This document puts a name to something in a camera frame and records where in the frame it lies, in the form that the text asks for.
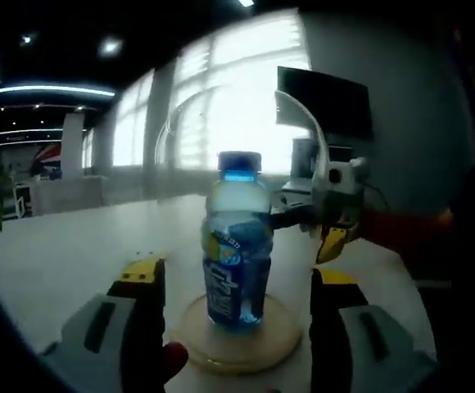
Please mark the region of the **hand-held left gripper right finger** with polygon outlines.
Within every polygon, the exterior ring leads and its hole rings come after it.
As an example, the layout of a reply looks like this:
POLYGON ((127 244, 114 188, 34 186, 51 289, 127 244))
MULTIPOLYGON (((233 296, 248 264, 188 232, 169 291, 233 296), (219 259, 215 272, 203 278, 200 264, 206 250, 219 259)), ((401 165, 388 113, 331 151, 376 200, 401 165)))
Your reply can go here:
POLYGON ((314 269, 310 293, 313 392, 437 392, 439 365, 350 277, 314 269))

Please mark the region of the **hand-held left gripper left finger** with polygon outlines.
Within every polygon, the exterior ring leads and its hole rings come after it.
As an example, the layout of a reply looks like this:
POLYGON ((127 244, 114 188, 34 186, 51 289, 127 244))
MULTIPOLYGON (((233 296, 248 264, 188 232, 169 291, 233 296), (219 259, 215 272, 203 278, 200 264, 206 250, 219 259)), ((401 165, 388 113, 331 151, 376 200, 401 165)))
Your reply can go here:
POLYGON ((129 264, 64 323, 43 357, 73 392, 162 392, 151 355, 163 346, 165 259, 129 264))

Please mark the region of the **person's left hand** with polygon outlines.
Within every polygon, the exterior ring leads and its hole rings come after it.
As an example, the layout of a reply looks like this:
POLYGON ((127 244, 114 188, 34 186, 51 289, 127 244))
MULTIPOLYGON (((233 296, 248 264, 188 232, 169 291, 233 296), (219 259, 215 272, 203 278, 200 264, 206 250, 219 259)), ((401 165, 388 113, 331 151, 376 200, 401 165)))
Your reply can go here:
POLYGON ((177 341, 170 341, 162 348, 162 383, 166 384, 175 377, 188 363, 187 348, 177 341))

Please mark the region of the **person's right hand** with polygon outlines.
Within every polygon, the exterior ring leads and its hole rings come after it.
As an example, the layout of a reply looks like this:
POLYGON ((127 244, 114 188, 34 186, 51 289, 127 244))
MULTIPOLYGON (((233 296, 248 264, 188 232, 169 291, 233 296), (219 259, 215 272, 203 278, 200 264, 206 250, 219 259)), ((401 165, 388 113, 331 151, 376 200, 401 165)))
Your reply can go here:
POLYGON ((430 218, 363 210, 359 235, 374 244, 404 254, 446 235, 453 223, 454 215, 450 209, 430 218))

